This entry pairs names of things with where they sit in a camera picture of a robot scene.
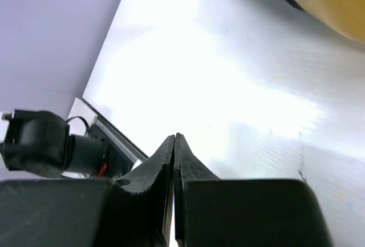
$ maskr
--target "tabletop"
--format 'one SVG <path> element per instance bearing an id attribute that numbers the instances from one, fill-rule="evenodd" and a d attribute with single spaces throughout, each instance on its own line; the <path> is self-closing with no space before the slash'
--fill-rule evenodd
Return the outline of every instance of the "tabletop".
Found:
<path id="1" fill-rule="evenodd" d="M 83 95 L 151 155 L 180 132 L 223 178 L 305 179 L 364 246 L 365 46 L 284 0 L 121 0 Z"/>

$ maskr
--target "gray wall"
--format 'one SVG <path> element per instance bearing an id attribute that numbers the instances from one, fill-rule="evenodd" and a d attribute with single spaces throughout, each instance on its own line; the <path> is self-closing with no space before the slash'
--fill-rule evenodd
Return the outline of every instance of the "gray wall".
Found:
<path id="1" fill-rule="evenodd" d="M 68 115 L 120 0 L 0 0 L 0 111 Z"/>

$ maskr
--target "yellow spot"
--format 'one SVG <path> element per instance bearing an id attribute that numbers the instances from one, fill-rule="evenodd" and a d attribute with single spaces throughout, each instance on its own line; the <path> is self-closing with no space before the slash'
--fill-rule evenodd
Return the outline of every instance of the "yellow spot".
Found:
<path id="1" fill-rule="evenodd" d="M 335 194 L 335 200 L 341 200 L 343 199 L 344 194 L 341 192 L 338 192 L 337 194 Z"/>

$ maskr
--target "black cylinder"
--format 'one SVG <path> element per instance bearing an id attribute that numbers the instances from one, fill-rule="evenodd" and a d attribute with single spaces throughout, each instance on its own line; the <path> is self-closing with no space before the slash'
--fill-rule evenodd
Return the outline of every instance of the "black cylinder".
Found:
<path id="1" fill-rule="evenodd" d="M 71 161 L 67 172 L 97 174 L 103 161 L 104 143 L 91 137 L 70 136 Z"/>

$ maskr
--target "black cable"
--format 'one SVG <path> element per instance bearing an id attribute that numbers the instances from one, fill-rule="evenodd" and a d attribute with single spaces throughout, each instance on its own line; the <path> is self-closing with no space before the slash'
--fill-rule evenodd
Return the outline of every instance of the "black cable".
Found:
<path id="1" fill-rule="evenodd" d="M 84 136 L 87 136 L 90 133 L 90 126 L 87 123 L 87 120 L 84 117 L 81 117 L 81 116 L 74 116 L 74 117 L 68 118 L 66 120 L 66 123 L 68 124 L 68 123 L 70 123 L 70 121 L 72 121 L 74 119 L 80 119 L 83 122 L 83 124 L 85 125 L 85 134 L 84 134 Z"/>

